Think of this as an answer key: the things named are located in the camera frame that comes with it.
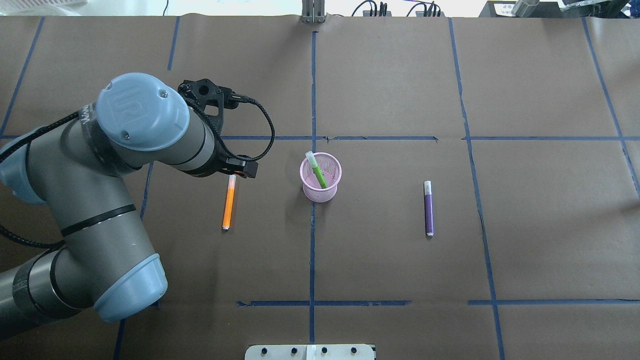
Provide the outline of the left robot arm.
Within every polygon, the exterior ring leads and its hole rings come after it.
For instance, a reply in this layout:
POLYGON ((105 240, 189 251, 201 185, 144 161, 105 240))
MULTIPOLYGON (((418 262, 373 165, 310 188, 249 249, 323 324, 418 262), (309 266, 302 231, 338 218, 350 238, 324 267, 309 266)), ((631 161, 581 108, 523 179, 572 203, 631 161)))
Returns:
POLYGON ((1 182, 32 205, 48 205, 62 239, 39 243, 1 228, 14 243, 43 252, 1 274, 1 339, 93 308, 118 322, 168 289, 125 182, 152 162, 192 177, 254 178, 258 160, 221 137, 224 110, 254 98, 209 79, 172 89, 152 75, 115 77, 95 102, 24 134, 1 150, 1 182))

